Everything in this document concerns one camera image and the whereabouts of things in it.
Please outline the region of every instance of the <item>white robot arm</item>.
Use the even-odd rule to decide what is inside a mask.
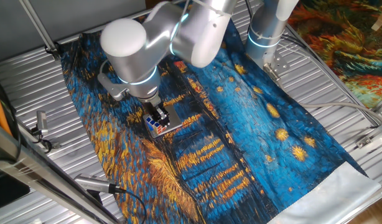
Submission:
[[[236,0],[196,0],[190,12],[183,14],[179,6],[161,2],[143,24],[131,19],[113,21],[101,34],[101,46],[122,84],[112,84],[103,73],[98,75],[100,83],[116,100],[128,91],[155,122],[169,125],[158,96],[157,64],[174,54],[196,67],[207,66],[220,49],[235,4]]]

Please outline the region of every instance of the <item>robotic arm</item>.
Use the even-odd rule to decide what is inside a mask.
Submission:
[[[182,9],[159,3],[143,24],[118,19],[101,34],[101,46],[122,84],[112,84],[100,73],[98,79],[115,100],[127,91],[137,97],[155,122],[166,127],[169,114],[158,96],[157,64],[174,54],[196,67],[207,66],[220,49],[236,0],[194,0],[193,8]]]
[[[188,14],[169,2],[159,3],[143,24],[118,19],[101,34],[101,46],[122,84],[98,75],[115,100],[127,91],[141,101],[155,123],[166,128],[169,113],[159,98],[157,64],[176,55],[196,67],[207,66],[216,56],[237,0],[193,0]],[[251,20],[246,51],[261,67],[274,60],[286,22],[298,0],[266,0]]]

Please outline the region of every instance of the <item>painting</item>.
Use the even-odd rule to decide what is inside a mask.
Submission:
[[[246,56],[232,22],[207,67],[173,55],[158,64],[159,95],[182,127],[155,139],[141,103],[98,82],[100,35],[61,46],[63,75],[106,177],[141,198],[146,223],[267,223],[344,162],[364,173]],[[103,72],[120,83],[111,65]],[[115,198],[128,223],[141,222],[134,197]]]
[[[368,108],[382,100],[380,0],[301,0],[289,24]]]

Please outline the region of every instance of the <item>metal bar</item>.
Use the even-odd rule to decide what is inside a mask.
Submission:
[[[16,153],[17,141],[0,127],[0,157],[14,158]],[[40,149],[22,147],[18,163],[12,166],[0,161],[0,169],[92,223],[119,223]]]
[[[19,0],[19,2],[21,3],[25,12],[29,16],[29,19],[32,21],[35,28],[37,29],[37,32],[39,33],[39,35],[43,39],[43,42],[47,46],[47,50],[51,51],[54,59],[57,60],[59,58],[57,48],[55,47],[53,40],[50,38],[49,33],[47,33],[47,30],[43,26],[42,21],[40,21],[39,16],[37,15],[34,8],[32,7],[32,4],[29,2],[29,0]]]

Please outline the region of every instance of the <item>blue fabric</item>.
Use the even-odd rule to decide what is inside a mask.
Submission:
[[[159,64],[160,96],[183,127],[157,139],[137,99],[115,101],[98,83],[100,34],[62,46],[64,77],[103,170],[141,197],[146,223],[267,223],[344,162],[363,173],[247,57],[232,22],[209,66],[175,56]],[[104,72],[119,83],[112,67]],[[142,220],[134,198],[116,199],[129,223]]]

